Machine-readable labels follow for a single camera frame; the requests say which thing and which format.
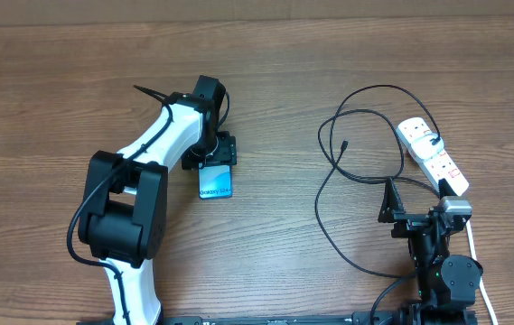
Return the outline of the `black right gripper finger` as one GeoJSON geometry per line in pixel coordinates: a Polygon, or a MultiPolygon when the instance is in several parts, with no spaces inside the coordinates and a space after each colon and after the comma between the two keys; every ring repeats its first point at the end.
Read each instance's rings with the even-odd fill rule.
{"type": "Polygon", "coordinates": [[[392,178],[385,182],[384,196],[378,214],[379,223],[395,223],[406,215],[405,207],[392,178]]]}
{"type": "Polygon", "coordinates": [[[447,179],[441,179],[438,182],[439,198],[442,199],[447,196],[456,196],[455,191],[447,181],[447,179]]]}

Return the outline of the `blue Galaxy smartphone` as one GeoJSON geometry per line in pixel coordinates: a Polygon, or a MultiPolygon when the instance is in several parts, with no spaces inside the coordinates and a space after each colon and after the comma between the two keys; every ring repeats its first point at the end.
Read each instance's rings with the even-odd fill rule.
{"type": "Polygon", "coordinates": [[[229,165],[204,167],[199,170],[199,197],[202,200],[225,199],[233,195],[229,165]]]}

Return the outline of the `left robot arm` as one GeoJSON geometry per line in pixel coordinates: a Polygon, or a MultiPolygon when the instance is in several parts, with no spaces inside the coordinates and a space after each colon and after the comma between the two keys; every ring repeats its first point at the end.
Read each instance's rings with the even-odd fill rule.
{"type": "Polygon", "coordinates": [[[161,115],[130,145],[90,158],[66,236],[75,261],[105,270],[115,307],[109,324],[163,321],[153,260],[164,238],[171,169],[196,171],[201,199],[226,199],[238,158],[235,137],[221,128],[229,93],[218,79],[201,75],[190,93],[140,90],[160,102],[161,115]]]}

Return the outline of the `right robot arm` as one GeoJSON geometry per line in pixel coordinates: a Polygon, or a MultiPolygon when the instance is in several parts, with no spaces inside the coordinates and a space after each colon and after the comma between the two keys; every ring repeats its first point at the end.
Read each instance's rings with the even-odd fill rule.
{"type": "Polygon", "coordinates": [[[439,202],[425,214],[408,214],[392,179],[385,183],[378,222],[391,223],[393,238],[407,240],[415,271],[392,283],[374,302],[371,324],[475,324],[475,304],[483,267],[466,255],[452,255],[449,239],[466,229],[472,206],[457,195],[447,180],[439,181],[439,202]],[[377,315],[381,300],[400,284],[415,279],[419,298],[396,311],[377,315]]]}

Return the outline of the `white USB charger plug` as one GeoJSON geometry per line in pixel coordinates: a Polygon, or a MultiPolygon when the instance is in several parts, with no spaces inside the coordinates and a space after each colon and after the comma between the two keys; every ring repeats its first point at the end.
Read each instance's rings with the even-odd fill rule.
{"type": "Polygon", "coordinates": [[[444,149],[444,140],[437,134],[411,137],[408,151],[417,162],[427,161],[444,149]]]}

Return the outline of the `white power strip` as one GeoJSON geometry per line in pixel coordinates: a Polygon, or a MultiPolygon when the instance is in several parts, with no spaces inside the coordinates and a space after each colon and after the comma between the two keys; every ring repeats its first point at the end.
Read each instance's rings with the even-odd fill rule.
{"type": "MultiPolygon", "coordinates": [[[[407,151],[411,137],[436,134],[421,117],[412,117],[401,122],[397,126],[396,132],[407,151]]],[[[419,165],[426,178],[437,190],[438,182],[441,179],[447,179],[457,195],[463,195],[468,190],[469,182],[465,179],[464,175],[445,149],[437,156],[424,162],[417,162],[413,157],[412,159],[419,165]]]]}

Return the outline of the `brown cardboard backboard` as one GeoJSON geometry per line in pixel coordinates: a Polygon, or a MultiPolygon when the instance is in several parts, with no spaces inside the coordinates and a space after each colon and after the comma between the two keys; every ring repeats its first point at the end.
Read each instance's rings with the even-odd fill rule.
{"type": "Polygon", "coordinates": [[[514,15],[514,0],[0,0],[0,26],[514,15]]]}

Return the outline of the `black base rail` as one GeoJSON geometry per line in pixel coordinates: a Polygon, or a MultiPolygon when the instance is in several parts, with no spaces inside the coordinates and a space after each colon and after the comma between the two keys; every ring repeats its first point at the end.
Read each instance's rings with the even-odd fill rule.
{"type": "MultiPolygon", "coordinates": [[[[434,316],[432,312],[424,312],[421,320],[411,320],[401,316],[399,311],[376,311],[373,324],[398,325],[398,324],[477,324],[474,311],[463,316],[434,316]]],[[[173,317],[163,318],[164,325],[369,325],[369,312],[356,311],[351,315],[333,316],[301,316],[301,317],[257,317],[257,318],[220,318],[203,319],[201,317],[173,317]]]]}

